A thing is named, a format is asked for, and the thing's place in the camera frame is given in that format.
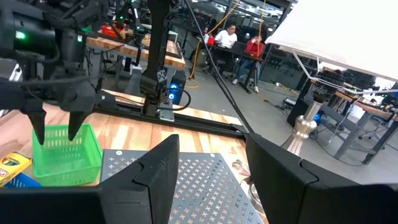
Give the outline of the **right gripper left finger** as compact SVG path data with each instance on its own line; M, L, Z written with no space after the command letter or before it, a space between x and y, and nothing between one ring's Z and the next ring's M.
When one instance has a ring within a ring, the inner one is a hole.
M179 135L172 134L101 182L106 223L168 223L178 176Z

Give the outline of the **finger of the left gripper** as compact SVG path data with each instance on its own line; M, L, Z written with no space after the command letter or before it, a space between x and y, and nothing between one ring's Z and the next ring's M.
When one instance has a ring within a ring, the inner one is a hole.
M46 111L44 110L30 111L27 113L27 116L29 117L30 122L32 123L32 127L35 131L38 142L40 143L40 145L43 145L45 140Z
M84 120L90 115L89 111L73 111L70 112L68 124L68 139L72 141L79 131Z

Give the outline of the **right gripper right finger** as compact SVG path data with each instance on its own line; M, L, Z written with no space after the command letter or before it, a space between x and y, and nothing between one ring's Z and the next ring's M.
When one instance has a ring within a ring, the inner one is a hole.
M334 187L356 182L324 169L256 133L246 135L252 181L269 223L334 223Z

